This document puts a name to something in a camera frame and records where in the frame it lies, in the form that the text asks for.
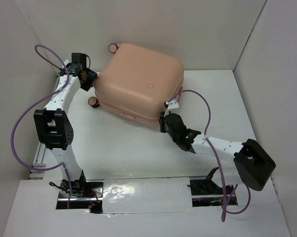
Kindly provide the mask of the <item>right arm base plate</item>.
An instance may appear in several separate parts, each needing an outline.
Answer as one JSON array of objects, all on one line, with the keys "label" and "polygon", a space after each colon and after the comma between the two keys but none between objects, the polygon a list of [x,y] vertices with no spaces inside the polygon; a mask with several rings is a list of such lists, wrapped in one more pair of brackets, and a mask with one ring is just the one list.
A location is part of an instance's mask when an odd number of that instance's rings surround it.
[{"label": "right arm base plate", "polygon": [[190,179],[187,187],[191,191],[192,206],[221,206],[223,205],[223,188],[213,182],[213,175],[219,168],[216,167],[205,178]]}]

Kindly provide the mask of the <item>pink suitcase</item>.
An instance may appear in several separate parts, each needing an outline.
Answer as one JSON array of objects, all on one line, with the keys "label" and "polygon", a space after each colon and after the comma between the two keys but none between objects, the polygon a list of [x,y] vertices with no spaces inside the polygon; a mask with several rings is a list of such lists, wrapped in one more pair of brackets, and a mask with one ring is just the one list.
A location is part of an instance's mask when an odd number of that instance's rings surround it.
[{"label": "pink suitcase", "polygon": [[135,44],[112,43],[113,54],[93,88],[106,111],[149,127],[159,126],[164,103],[183,89],[183,63]]}]

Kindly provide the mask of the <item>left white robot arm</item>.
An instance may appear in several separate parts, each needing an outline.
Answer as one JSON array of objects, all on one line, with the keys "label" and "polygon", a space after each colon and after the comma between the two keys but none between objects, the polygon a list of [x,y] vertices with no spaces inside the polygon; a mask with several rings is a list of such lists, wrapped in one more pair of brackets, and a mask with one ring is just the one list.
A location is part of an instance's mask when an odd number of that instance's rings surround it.
[{"label": "left white robot arm", "polygon": [[89,56],[84,53],[72,53],[71,61],[66,60],[62,68],[56,90],[42,110],[35,110],[34,121],[39,141],[54,155],[58,164],[63,166],[61,187],[82,197],[87,193],[87,183],[83,170],[79,167],[71,143],[74,129],[67,113],[71,102],[79,89],[88,91],[97,78],[90,70]]}]

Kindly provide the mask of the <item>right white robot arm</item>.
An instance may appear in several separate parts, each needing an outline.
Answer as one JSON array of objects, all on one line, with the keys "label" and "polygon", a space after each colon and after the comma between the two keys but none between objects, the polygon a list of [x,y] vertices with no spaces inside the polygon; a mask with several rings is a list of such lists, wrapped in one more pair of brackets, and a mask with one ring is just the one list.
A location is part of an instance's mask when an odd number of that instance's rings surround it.
[{"label": "right white robot arm", "polygon": [[160,113],[160,131],[167,133],[183,151],[215,157],[234,164],[231,172],[224,175],[227,185],[244,184],[255,191],[262,191],[276,168],[276,163],[263,147],[253,139],[232,142],[209,137],[200,131],[187,128],[177,113],[179,104],[175,99],[164,103]]}]

